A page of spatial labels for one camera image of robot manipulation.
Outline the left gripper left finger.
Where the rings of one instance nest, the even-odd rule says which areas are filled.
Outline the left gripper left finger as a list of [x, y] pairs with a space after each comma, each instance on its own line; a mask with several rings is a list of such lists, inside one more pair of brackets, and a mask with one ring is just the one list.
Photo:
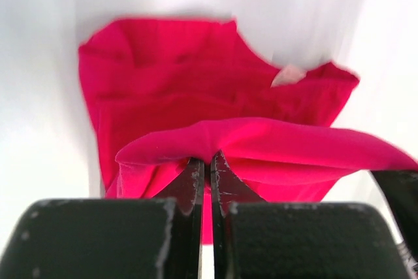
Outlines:
[[204, 163], [151, 199], [45, 199], [21, 216], [2, 278], [200, 278]]

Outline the magenta t shirt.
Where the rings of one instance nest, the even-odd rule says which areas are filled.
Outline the magenta t shirt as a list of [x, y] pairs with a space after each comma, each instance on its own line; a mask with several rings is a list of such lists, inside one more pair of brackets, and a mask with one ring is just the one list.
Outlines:
[[270, 202], [321, 201], [363, 169], [417, 169], [379, 138], [333, 128], [356, 75], [328, 62], [287, 81], [232, 20], [116, 20], [78, 57], [108, 198], [154, 197], [217, 152]]

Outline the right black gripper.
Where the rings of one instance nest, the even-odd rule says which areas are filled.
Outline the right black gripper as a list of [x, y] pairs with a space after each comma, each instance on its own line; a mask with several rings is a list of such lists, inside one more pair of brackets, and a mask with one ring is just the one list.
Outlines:
[[417, 259], [417, 171], [372, 171], [412, 258]]

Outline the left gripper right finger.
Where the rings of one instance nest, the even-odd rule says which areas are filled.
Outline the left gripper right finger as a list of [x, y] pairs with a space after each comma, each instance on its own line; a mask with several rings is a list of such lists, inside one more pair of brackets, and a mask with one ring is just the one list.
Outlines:
[[412, 278], [411, 253], [361, 203], [268, 203], [211, 163], [216, 278]]

